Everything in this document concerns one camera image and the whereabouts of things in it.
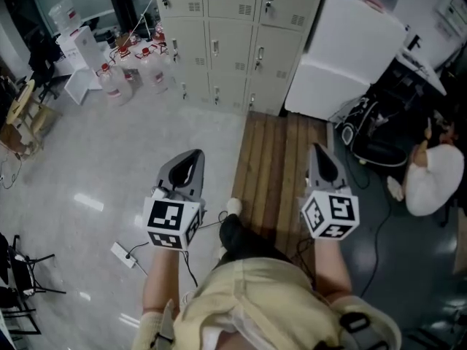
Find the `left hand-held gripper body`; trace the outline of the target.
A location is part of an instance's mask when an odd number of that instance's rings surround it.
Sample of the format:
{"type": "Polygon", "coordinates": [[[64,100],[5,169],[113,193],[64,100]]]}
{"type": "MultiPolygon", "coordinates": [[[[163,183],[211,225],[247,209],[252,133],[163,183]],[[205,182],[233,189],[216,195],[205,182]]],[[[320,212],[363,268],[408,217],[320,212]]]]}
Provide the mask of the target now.
{"type": "Polygon", "coordinates": [[[153,246],[187,250],[201,226],[205,200],[180,191],[154,187],[144,200],[142,225],[153,246]]]}

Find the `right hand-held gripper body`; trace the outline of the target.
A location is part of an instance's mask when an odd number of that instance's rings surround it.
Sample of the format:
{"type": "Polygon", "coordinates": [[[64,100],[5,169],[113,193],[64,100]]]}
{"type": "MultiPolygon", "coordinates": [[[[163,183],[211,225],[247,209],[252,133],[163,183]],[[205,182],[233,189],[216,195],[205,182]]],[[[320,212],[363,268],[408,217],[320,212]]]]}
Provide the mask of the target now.
{"type": "Polygon", "coordinates": [[[348,186],[306,188],[300,212],[313,239],[345,239],[360,225],[359,200],[348,186]]]}

